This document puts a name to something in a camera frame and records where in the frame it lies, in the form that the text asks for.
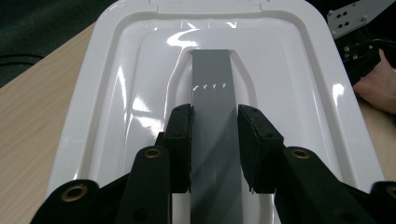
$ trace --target metal bracket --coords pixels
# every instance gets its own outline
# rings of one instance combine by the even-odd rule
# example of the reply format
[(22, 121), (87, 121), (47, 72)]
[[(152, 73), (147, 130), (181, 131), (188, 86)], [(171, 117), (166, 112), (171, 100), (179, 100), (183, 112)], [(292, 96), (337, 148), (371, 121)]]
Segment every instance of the metal bracket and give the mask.
[(332, 37), (334, 39), (346, 35), (375, 19), (395, 0), (360, 0), (327, 14)]

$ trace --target human hand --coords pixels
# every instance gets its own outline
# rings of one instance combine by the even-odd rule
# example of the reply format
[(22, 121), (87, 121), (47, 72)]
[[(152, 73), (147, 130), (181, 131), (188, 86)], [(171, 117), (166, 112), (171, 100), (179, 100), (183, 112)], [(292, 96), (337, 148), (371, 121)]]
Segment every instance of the human hand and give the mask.
[(379, 56), (381, 62), (353, 86), (353, 91), (373, 107), (396, 114), (396, 74), (382, 49)]

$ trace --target white plastic tray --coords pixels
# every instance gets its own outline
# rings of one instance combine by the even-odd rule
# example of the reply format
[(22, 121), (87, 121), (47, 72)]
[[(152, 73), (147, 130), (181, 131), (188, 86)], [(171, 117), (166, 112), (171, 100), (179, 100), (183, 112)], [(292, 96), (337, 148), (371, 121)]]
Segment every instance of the white plastic tray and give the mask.
[[(364, 191), (383, 179), (329, 29), (305, 1), (119, 1), (93, 31), (48, 194), (72, 179), (103, 186), (130, 172), (172, 108), (191, 102), (193, 49), (231, 51), (236, 102), (258, 107), (286, 146), (314, 150)], [(279, 223), (271, 197), (241, 184), (244, 222)], [(174, 223), (190, 222), (189, 199), (174, 195)]]

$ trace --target gray plastic strip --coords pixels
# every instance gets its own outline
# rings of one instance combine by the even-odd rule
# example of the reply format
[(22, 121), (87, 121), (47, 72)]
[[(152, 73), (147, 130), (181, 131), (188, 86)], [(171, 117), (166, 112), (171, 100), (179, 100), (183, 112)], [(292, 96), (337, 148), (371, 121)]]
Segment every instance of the gray plastic strip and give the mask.
[(230, 53), (192, 53), (191, 224), (242, 223), (241, 164)]

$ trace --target wooden table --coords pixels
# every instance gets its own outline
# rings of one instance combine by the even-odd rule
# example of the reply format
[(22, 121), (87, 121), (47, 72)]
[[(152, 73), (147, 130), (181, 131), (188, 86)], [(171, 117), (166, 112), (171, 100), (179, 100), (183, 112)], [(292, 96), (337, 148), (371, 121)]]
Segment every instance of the wooden table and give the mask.
[[(0, 89), (0, 223), (29, 223), (43, 203), (93, 25)], [(396, 125), (360, 102), (386, 179), (396, 180)]]

